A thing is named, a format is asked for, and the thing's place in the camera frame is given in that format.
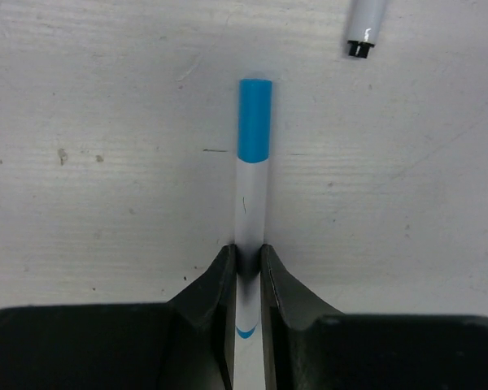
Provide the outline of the black capped white marker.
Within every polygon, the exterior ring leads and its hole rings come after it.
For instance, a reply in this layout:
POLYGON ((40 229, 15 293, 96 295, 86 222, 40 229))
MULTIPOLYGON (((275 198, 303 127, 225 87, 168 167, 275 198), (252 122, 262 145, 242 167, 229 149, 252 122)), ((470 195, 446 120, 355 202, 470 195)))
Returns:
POLYGON ((386 15, 388 0, 355 0, 346 28, 346 54, 354 59, 366 59, 373 49, 386 15))

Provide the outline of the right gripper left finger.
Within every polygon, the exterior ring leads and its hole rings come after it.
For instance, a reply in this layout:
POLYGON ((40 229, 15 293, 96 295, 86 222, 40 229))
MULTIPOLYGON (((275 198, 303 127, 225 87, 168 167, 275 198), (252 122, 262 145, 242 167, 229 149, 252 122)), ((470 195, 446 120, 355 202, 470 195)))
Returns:
POLYGON ((230 389, 236 250, 166 302, 0 309, 0 389, 230 389))

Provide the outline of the blue capped white marker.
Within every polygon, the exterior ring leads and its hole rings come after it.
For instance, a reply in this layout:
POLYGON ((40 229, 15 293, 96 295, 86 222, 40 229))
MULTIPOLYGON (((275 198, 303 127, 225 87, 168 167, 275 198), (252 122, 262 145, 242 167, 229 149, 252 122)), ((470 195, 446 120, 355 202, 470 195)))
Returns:
POLYGON ((265 240, 271 117, 272 82, 240 80, 233 239, 237 250, 237 389, 265 388, 259 251, 265 240))

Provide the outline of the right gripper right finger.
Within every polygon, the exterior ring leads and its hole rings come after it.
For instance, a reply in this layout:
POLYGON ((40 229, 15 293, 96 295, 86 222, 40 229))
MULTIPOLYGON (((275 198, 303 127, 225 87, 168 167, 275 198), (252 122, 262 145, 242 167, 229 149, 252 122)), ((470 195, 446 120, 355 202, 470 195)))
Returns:
POLYGON ((269 389, 488 389, 488 317, 345 314, 260 250, 269 389))

